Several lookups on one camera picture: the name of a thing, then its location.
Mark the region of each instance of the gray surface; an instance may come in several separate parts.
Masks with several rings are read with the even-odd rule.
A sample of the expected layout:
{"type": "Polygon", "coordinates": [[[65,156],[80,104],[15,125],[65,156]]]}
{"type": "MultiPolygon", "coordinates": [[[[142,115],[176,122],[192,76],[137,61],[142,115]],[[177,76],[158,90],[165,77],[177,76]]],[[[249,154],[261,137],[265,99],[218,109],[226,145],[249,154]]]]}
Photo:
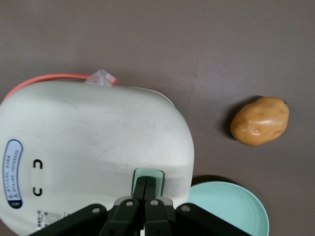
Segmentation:
{"type": "Polygon", "coordinates": [[[34,76],[101,68],[157,90],[191,128],[194,176],[224,176],[256,194],[270,236],[314,235],[315,1],[0,4],[0,98],[34,76]],[[286,101],[289,124],[278,140],[246,147],[226,125],[256,95],[286,101]]]}

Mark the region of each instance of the mint green plate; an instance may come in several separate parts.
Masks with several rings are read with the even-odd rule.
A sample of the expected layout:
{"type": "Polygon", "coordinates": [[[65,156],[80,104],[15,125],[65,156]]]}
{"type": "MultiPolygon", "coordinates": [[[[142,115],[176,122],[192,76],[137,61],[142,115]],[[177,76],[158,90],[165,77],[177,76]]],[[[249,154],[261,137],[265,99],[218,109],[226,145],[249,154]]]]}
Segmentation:
{"type": "Polygon", "coordinates": [[[269,220],[260,200],[247,189],[228,182],[194,185],[189,203],[194,203],[252,236],[268,236],[269,220]]]}

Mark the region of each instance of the orange cable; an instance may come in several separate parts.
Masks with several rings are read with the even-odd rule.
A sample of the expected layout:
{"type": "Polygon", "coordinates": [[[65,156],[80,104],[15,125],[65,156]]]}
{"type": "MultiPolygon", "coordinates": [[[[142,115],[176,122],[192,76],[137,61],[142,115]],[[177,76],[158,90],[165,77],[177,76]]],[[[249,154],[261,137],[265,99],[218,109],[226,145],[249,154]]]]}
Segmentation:
{"type": "Polygon", "coordinates": [[[26,80],[23,83],[19,84],[17,87],[12,89],[4,98],[6,100],[9,96],[11,96],[16,91],[38,82],[44,82],[44,81],[50,81],[50,80],[57,80],[57,79],[81,79],[81,80],[87,80],[89,78],[89,75],[84,74],[75,74],[75,73],[59,73],[59,74],[48,74],[48,75],[41,75],[34,77],[32,79],[26,80]]]}

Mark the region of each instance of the white appliance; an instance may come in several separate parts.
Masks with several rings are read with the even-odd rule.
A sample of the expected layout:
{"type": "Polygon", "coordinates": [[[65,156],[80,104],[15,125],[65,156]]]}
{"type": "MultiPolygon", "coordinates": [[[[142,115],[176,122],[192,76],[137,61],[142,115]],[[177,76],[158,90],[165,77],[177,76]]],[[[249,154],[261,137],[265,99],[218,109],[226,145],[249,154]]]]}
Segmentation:
{"type": "Polygon", "coordinates": [[[163,196],[187,202],[194,150],[163,95],[49,81],[0,105],[0,218],[26,236],[89,204],[131,195],[137,168],[165,173],[163,196]]]}

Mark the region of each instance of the green translucent tab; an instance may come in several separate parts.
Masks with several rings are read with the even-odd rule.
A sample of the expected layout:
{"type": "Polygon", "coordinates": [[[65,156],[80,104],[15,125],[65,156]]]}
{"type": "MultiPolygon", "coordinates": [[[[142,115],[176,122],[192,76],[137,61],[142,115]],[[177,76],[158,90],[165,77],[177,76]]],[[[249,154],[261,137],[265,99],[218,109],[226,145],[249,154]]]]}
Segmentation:
{"type": "Polygon", "coordinates": [[[132,194],[134,192],[134,188],[136,186],[137,179],[139,177],[142,177],[142,176],[150,176],[150,177],[153,177],[156,179],[156,181],[157,181],[156,195],[157,195],[157,197],[161,197],[163,194],[165,173],[163,171],[160,171],[160,170],[146,169],[146,168],[138,168],[134,171],[132,194]]]}

